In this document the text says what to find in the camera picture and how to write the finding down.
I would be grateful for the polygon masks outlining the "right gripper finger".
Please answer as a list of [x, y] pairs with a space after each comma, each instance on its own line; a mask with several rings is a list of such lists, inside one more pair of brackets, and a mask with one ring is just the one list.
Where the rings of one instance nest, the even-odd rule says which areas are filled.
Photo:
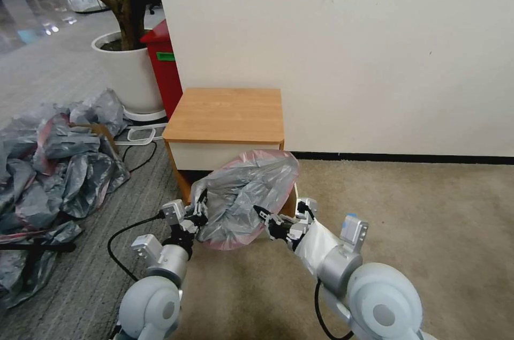
[[283, 230], [283, 220], [277, 214], [273, 214], [267, 209], [254, 205], [253, 209], [257, 213], [264, 227], [269, 232], [281, 232]]

